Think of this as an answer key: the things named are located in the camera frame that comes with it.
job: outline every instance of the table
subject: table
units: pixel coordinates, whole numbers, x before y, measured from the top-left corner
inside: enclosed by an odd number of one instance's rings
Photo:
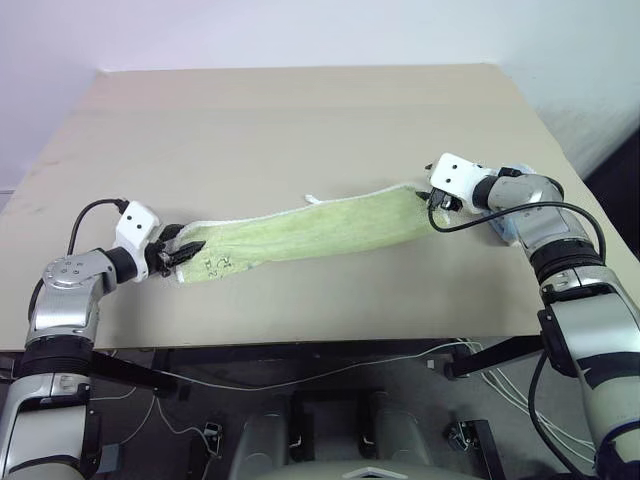
[[[99,74],[0,216],[0,350],[19,350],[31,289],[78,211],[123,196],[165,223],[255,217],[423,181],[443,152],[526,163],[591,211],[631,297],[640,267],[560,147],[496,67],[226,69]],[[87,216],[76,251],[111,246]],[[222,281],[152,278],[101,303],[97,348],[534,335],[524,254],[486,225],[372,252],[262,265]]]

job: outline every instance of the green towel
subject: green towel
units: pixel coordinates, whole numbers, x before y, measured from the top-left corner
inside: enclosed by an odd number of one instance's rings
[[[266,217],[191,223],[176,238],[177,246],[207,243],[177,267],[178,281],[216,280],[264,262],[362,252],[421,237],[431,227],[415,192],[399,185]]]

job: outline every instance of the floor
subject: floor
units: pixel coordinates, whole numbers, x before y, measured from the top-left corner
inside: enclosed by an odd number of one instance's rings
[[[488,339],[485,343],[489,345],[495,341]],[[144,364],[150,362],[151,354],[121,351],[118,357]],[[230,392],[195,385],[188,401],[166,399],[162,400],[162,406],[175,429],[191,425],[202,427],[207,420],[223,425],[223,457],[211,463],[206,477],[210,480],[226,478],[235,444],[249,415],[259,410],[273,395],[290,394],[296,388],[384,388],[418,418],[432,458],[441,467],[469,474],[482,473],[473,456],[453,451],[442,436],[447,424],[457,418],[487,419],[490,422],[509,479],[545,478],[553,471],[564,471],[538,438],[527,416],[509,405],[478,375],[453,382],[447,380],[439,372],[446,356],[429,358],[435,359],[435,369],[428,368],[426,359],[403,360],[357,368],[297,387],[273,391]],[[526,392],[535,362],[535,358],[528,358],[508,365],[503,370]],[[179,373],[209,382],[233,379],[236,385],[264,385],[299,378],[310,372],[331,370],[347,363],[344,359],[339,362],[323,360],[316,365],[304,366],[302,369],[307,371],[301,372],[301,366],[293,361],[238,362],[184,367]],[[120,395],[128,390],[128,387],[97,382],[94,396]],[[6,388],[0,391],[1,401],[4,401],[5,391]],[[589,439],[579,387],[574,380],[545,368],[537,398],[539,411],[573,435]],[[129,436],[140,424],[150,401],[149,392],[137,390],[125,400],[94,402],[96,410],[103,415],[104,443],[117,443]],[[201,448],[198,437],[192,433],[172,434],[154,409],[144,428],[124,446],[123,469],[98,478],[200,479],[201,472],[187,475],[192,447],[197,450]],[[590,470],[584,461],[571,458],[586,472]]]

